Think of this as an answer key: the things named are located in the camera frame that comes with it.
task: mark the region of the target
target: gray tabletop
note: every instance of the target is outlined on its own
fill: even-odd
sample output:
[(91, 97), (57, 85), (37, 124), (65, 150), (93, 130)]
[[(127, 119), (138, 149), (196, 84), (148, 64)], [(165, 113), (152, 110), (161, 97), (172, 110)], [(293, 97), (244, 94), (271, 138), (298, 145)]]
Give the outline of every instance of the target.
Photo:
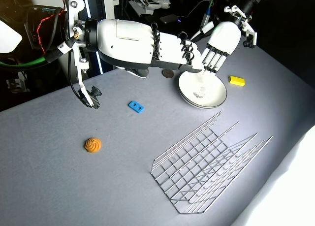
[[(187, 104), (178, 75), (167, 79), (150, 68), (140, 79), (117, 69), (85, 81), (103, 92), (98, 110), (67, 87), (1, 112), (1, 225), (230, 225), (315, 123), (315, 91), (261, 49), (241, 45), (218, 72), (227, 99), (217, 108)], [(229, 75), (244, 77), (246, 86), (230, 85)], [(131, 100), (144, 112), (131, 110)], [(208, 212), (180, 215), (150, 175), (152, 162), (219, 111), (217, 133), (240, 122), (227, 143), (256, 132), (255, 142), (274, 138)], [(85, 151), (90, 137), (102, 140), (100, 152)]]

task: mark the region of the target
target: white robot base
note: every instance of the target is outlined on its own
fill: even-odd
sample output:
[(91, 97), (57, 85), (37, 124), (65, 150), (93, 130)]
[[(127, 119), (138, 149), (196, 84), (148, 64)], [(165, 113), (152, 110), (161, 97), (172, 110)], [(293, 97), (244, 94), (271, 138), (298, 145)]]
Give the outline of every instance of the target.
[(184, 72), (178, 85), (184, 100), (201, 109), (215, 108), (221, 105), (227, 96), (224, 83), (215, 73), (207, 70), (199, 73)]

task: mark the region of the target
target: dish rack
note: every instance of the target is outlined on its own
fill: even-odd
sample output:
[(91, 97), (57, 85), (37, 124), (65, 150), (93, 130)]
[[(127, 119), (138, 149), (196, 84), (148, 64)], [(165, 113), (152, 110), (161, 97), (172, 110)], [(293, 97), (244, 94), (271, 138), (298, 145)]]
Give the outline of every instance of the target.
[(206, 212), (272, 139), (271, 136), (250, 148), (256, 133), (227, 146), (221, 138), (239, 122), (216, 135), (211, 126), (221, 112), (153, 161), (152, 176), (181, 214)]

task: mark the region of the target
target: orange cookie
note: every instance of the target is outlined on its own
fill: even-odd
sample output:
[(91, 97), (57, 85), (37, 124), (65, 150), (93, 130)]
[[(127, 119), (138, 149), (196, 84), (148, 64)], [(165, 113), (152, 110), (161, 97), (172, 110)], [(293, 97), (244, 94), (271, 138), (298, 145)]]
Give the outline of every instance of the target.
[(90, 138), (85, 142), (84, 148), (88, 152), (96, 153), (102, 148), (102, 142), (97, 138)]

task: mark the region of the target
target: blue block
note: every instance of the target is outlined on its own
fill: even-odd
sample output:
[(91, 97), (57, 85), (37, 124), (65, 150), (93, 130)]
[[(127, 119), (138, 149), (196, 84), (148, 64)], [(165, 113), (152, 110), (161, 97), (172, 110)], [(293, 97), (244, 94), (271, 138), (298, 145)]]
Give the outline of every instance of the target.
[(144, 110), (144, 107), (134, 100), (130, 102), (129, 107), (136, 111), (138, 114), (140, 114)]

